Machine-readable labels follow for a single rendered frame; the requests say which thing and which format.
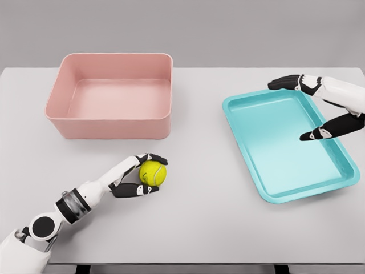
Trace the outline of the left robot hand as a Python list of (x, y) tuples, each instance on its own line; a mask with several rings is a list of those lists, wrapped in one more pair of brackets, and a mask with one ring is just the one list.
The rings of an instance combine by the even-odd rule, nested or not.
[(132, 198), (147, 195), (159, 190), (158, 186), (148, 186), (145, 183), (122, 183), (121, 181), (133, 170), (140, 168), (145, 162), (152, 160), (159, 162), (163, 166), (168, 165), (168, 161), (153, 153), (129, 156), (109, 171), (103, 174), (97, 181), (107, 191), (111, 191), (116, 198)]

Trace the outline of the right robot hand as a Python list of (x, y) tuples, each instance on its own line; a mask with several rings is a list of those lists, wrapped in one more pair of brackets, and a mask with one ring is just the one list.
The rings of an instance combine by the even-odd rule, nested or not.
[(305, 132), (299, 137), (301, 141), (333, 139), (365, 128), (365, 87), (329, 76), (308, 74), (283, 76), (269, 82), (267, 87), (270, 90), (301, 91), (347, 111)]

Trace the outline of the yellow tennis ball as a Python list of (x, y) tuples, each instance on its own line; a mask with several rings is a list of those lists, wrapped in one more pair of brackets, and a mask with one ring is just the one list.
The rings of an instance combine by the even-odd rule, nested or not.
[(159, 187), (163, 184), (166, 176), (166, 167), (157, 161), (148, 160), (139, 169), (140, 181), (151, 187)]

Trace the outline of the blue rectangular tray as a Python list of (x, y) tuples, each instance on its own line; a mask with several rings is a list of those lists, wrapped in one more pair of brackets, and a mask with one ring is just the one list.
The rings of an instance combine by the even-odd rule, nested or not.
[(338, 139), (301, 141), (325, 119), (299, 91), (230, 96), (223, 111), (261, 197), (281, 204), (352, 186), (360, 171)]

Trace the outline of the pink rectangular basket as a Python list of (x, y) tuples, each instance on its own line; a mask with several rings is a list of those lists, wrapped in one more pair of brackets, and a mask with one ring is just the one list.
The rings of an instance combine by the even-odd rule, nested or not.
[(67, 139), (164, 139), (173, 59), (165, 53), (73, 53), (61, 62), (45, 116)]

